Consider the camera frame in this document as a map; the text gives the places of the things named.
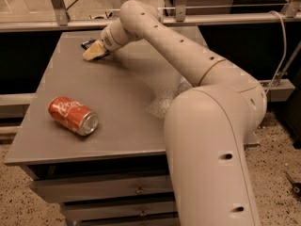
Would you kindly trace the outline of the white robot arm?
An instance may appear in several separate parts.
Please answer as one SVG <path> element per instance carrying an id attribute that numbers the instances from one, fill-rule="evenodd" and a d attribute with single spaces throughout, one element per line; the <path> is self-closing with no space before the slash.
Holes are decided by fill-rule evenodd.
<path id="1" fill-rule="evenodd" d="M 164 125 L 181 226 L 261 226 L 244 152 L 266 112 L 261 83 L 164 26 L 156 8 L 135 0 L 122 4 L 84 57 L 91 60 L 141 39 L 192 86 L 173 100 Z"/>

